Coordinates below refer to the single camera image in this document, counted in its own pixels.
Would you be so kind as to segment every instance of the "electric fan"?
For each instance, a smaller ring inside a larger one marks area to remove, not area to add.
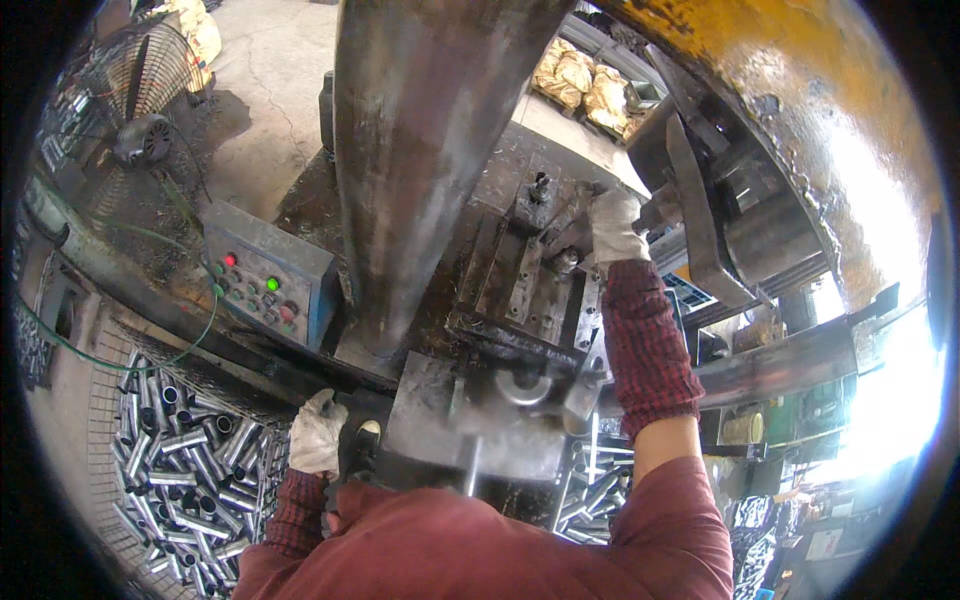
[[[136,23],[94,42],[64,70],[38,138],[63,197],[159,283],[177,269],[180,251],[115,224],[199,249],[202,81],[176,29]]]

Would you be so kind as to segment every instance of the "concrete floor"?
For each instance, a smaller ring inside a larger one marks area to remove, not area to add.
[[[317,97],[333,68],[337,7],[306,0],[226,0],[214,10],[223,50],[211,63],[216,89],[250,109],[250,127],[225,141],[207,188],[267,221],[304,165],[320,150]],[[626,152],[564,118],[539,96],[523,96],[514,120],[618,175],[649,197]]]

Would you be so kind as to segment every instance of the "work glove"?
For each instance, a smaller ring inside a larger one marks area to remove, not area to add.
[[[290,468],[331,480],[340,476],[340,430],[348,410],[333,401],[333,390],[317,392],[301,406],[290,428]]]
[[[589,206],[593,229],[593,261],[606,275],[610,263],[617,260],[650,260],[646,231],[634,232],[633,222],[640,217],[640,202],[632,194],[612,189],[597,196]]]

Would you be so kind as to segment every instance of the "control panel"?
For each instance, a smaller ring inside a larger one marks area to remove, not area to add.
[[[333,254],[217,202],[204,216],[211,272],[234,313],[316,353],[340,300]]]

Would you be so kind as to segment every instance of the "fan motor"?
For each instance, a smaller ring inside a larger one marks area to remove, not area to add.
[[[113,153],[131,166],[156,162],[170,151],[172,129],[170,121],[161,114],[136,117],[117,135]]]

